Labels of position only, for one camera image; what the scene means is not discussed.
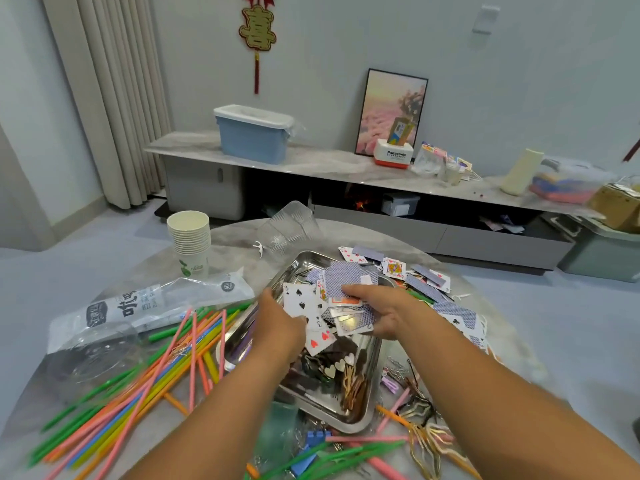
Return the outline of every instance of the picture frame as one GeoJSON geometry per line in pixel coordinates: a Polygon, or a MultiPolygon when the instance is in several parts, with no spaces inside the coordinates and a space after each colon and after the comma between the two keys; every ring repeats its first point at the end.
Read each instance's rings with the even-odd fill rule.
{"type": "Polygon", "coordinates": [[[386,141],[394,120],[401,116],[415,125],[407,140],[414,146],[428,83],[425,77],[370,68],[354,153],[373,156],[376,141],[386,141]]]}

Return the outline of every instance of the forearm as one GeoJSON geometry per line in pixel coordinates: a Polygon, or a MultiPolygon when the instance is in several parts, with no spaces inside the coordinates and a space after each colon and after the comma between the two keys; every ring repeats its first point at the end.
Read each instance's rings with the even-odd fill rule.
{"type": "Polygon", "coordinates": [[[124,480],[241,479],[287,366],[252,351],[124,480]]]}
{"type": "Polygon", "coordinates": [[[483,478],[638,476],[612,441],[424,306],[408,305],[398,339],[483,478]]]}

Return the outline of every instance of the gray-green storage bin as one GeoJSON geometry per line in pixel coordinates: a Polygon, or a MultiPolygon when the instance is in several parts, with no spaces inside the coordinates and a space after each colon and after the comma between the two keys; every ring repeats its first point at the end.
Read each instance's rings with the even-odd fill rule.
{"type": "Polygon", "coordinates": [[[588,217],[546,214],[543,218],[575,242],[558,263],[565,273],[630,283],[640,280],[640,234],[613,230],[588,217]]]}

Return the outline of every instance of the wall switch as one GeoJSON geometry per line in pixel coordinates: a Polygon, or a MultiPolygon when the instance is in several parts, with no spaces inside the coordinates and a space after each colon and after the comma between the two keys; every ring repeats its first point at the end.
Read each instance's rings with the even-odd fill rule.
{"type": "Polygon", "coordinates": [[[495,21],[498,20],[499,13],[499,6],[482,5],[476,16],[474,28],[471,31],[476,34],[491,35],[495,21]]]}

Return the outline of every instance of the person's left hand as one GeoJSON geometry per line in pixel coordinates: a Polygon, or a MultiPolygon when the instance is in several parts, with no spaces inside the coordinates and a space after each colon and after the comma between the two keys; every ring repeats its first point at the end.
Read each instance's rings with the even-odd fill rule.
{"type": "Polygon", "coordinates": [[[262,291],[258,307],[252,351],[263,353],[268,360],[279,360],[288,370],[289,364],[297,359],[305,346],[307,320],[305,317],[290,317],[273,299],[270,288],[262,291]]]}

